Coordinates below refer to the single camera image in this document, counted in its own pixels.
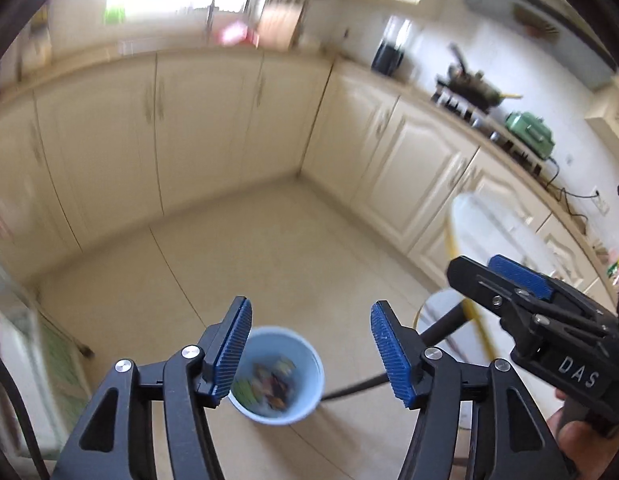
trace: blue gripper pad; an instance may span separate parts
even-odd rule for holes
[[[371,333],[383,359],[383,365],[394,395],[409,408],[416,400],[416,392],[412,386],[411,369],[407,358],[398,343],[397,337],[383,312],[381,305],[371,306]]]
[[[230,392],[238,362],[243,354],[245,342],[252,328],[252,304],[245,299],[238,310],[232,328],[222,346],[219,358],[214,365],[214,387],[212,397],[216,402]]]
[[[531,292],[539,300],[551,301],[552,288],[547,284],[545,278],[533,270],[529,270],[500,254],[490,258],[487,268]]]

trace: electrical socket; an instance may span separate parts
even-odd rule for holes
[[[592,202],[596,206],[596,209],[598,209],[598,211],[600,211],[603,216],[606,216],[607,213],[609,212],[609,204],[605,202],[605,199],[601,195],[601,192],[598,191],[597,187],[594,187],[594,189],[592,189],[592,192],[590,194],[598,195],[597,197],[592,198]]]

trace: beige floor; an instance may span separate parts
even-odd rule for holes
[[[43,307],[96,357],[98,384],[117,359],[168,358],[218,322],[236,295],[254,326],[301,333],[325,366],[327,390],[383,371],[369,308],[388,300],[411,324],[428,291],[385,249],[296,180],[214,202],[144,228],[47,277]],[[229,400],[208,412],[228,479],[391,479],[416,420],[391,388],[330,402],[291,427],[269,428]],[[159,478],[170,478],[160,404]]]

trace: red object on counter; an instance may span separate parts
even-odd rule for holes
[[[219,32],[218,43],[222,45],[249,44],[257,47],[258,33],[243,22],[234,22]]]

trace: green appliance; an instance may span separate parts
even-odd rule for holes
[[[550,157],[554,141],[543,119],[530,112],[512,112],[507,116],[505,126],[542,160]]]

